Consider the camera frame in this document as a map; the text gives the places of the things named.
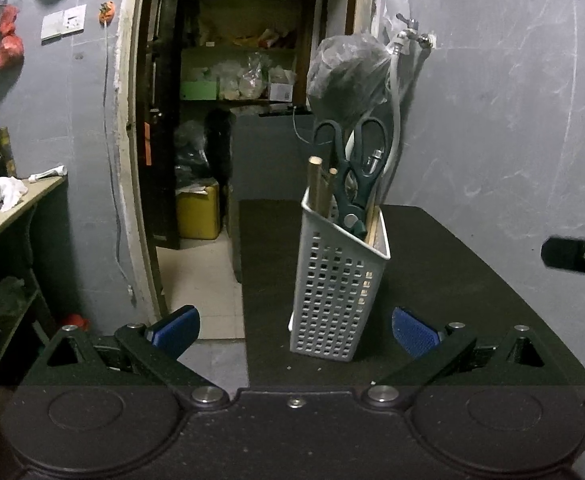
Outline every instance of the gray perforated basket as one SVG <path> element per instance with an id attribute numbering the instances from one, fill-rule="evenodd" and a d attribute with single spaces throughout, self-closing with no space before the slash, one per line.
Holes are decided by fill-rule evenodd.
<path id="1" fill-rule="evenodd" d="M 301 236 L 290 351 L 350 361 L 391 259 L 380 213 L 373 247 L 301 202 Z"/>

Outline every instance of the yellow bin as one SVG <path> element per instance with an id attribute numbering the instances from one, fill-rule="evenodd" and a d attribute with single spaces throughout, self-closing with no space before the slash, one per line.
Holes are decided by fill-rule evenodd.
<path id="1" fill-rule="evenodd" d="M 219 184 L 205 188 L 205 194 L 179 193 L 176 197 L 179 236 L 194 240 L 215 240 L 221 231 Z"/>

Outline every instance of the green box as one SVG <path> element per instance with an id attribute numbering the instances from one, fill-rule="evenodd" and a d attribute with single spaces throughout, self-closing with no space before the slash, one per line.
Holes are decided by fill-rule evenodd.
<path id="1" fill-rule="evenodd" d="M 216 101 L 217 81 L 183 81 L 179 94 L 183 101 Z"/>

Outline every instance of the black table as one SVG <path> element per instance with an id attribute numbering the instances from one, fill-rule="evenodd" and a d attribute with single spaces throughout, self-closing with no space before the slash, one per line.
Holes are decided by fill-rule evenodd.
<path id="1" fill-rule="evenodd" d="M 420 208 L 382 207 L 391 260 L 355 358 L 350 363 L 294 354 L 287 325 L 293 308 L 301 206 L 240 202 L 244 326 L 251 386 L 369 384 L 412 359 L 393 337 L 397 306 L 437 329 L 461 321 L 479 342 L 498 344 L 516 324 L 540 336 L 570 383 L 585 386 L 585 369 L 555 333 L 496 272 Z"/>

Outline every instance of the crumpled tissue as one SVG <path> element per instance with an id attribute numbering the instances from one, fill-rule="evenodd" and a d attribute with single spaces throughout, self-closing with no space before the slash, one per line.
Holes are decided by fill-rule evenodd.
<path id="1" fill-rule="evenodd" d="M 0 176 L 0 200 L 4 202 L 0 211 L 12 209 L 27 192 L 28 188 L 21 180 L 14 176 Z"/>

